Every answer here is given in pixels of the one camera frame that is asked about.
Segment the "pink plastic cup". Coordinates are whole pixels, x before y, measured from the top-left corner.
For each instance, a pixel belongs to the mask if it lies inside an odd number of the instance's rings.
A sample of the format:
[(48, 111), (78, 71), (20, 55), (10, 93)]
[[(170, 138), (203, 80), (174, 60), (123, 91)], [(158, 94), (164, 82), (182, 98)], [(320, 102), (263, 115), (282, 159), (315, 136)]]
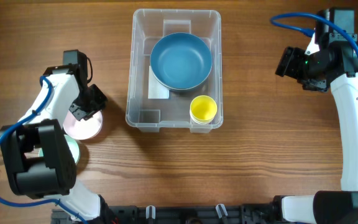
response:
[(78, 121), (70, 112), (63, 122), (67, 135), (76, 140), (86, 140), (95, 137), (103, 127), (102, 112), (95, 113), (90, 119)]

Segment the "mint green plastic cup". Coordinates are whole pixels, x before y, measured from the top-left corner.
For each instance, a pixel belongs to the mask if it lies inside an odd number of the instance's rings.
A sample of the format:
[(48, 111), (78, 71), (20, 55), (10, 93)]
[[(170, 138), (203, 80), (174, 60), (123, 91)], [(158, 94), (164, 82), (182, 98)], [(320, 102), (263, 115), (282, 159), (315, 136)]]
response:
[(80, 160), (80, 147), (76, 142), (76, 140), (70, 137), (69, 135), (65, 134), (64, 137), (71, 151), (71, 154), (74, 158), (75, 164), (77, 164)]

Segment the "blue bowl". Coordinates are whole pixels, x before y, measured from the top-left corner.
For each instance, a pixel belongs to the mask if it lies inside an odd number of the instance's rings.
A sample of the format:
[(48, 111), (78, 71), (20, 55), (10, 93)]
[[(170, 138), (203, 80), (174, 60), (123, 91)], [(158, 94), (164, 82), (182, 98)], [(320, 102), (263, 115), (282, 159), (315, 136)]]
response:
[(208, 79), (213, 57), (199, 37), (177, 32), (155, 44), (150, 54), (150, 67), (164, 87), (173, 91), (190, 91)]

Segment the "yellow plastic cup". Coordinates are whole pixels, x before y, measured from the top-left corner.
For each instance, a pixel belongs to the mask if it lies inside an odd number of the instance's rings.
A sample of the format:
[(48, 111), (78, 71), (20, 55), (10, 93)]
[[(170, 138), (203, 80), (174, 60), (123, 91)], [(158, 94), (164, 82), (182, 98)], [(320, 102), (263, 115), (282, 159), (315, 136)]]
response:
[(197, 96), (190, 104), (190, 117), (193, 115), (199, 119), (210, 119), (214, 118), (217, 112), (217, 103), (208, 95)]

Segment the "cream plastic cup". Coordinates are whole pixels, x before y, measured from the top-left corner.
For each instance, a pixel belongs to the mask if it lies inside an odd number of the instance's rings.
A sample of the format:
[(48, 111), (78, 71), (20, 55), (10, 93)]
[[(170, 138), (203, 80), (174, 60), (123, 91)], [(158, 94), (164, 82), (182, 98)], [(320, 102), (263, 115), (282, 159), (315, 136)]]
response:
[(210, 118), (210, 119), (199, 119), (197, 117), (194, 117), (193, 115), (191, 115), (191, 120), (194, 121), (195, 123), (198, 124), (209, 124), (210, 122), (212, 122), (214, 118)]

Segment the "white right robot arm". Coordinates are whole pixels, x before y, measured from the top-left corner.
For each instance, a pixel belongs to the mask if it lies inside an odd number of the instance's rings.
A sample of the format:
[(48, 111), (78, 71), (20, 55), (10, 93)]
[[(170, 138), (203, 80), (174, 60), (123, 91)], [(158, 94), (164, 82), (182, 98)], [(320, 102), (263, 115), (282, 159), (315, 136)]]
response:
[(336, 104), (342, 141), (340, 191), (276, 196), (275, 220), (291, 223), (358, 223), (358, 49), (331, 42), (308, 54), (287, 47), (276, 74), (289, 76), (311, 91), (330, 90)]

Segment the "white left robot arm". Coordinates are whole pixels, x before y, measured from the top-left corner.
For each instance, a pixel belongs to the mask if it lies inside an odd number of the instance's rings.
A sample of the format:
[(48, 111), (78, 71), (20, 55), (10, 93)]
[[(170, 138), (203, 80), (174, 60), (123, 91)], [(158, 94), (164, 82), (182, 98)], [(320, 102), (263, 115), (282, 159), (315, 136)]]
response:
[(55, 199), (82, 223), (116, 223), (102, 196), (76, 178), (76, 164), (62, 124), (86, 85), (78, 64), (49, 67), (32, 107), (12, 126), (0, 130), (0, 149), (12, 192), (40, 202)]

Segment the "white label in bin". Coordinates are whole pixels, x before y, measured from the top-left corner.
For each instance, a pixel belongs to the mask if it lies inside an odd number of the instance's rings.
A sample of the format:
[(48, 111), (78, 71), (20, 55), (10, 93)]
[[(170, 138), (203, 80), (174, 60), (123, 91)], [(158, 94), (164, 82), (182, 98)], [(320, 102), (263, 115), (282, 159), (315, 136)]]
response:
[(152, 68), (149, 67), (149, 80), (148, 80), (148, 99), (151, 100), (167, 100), (169, 99), (170, 91), (163, 86), (155, 77)]

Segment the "clear plastic storage bin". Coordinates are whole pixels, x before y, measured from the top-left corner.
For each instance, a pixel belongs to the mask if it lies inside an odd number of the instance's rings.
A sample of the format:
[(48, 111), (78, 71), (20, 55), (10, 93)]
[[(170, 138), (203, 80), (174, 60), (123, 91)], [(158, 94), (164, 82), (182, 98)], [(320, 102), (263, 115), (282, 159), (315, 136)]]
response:
[[(208, 79), (195, 90), (170, 91), (167, 100), (148, 99), (150, 54), (166, 35), (184, 32), (203, 40), (213, 57)], [(192, 133), (208, 133), (223, 123), (223, 73), (221, 15), (215, 10), (138, 9), (133, 15), (131, 62), (126, 106), (126, 122), (145, 133), (162, 128), (187, 128)], [(191, 120), (190, 104), (200, 95), (214, 99), (218, 112), (209, 124)]]

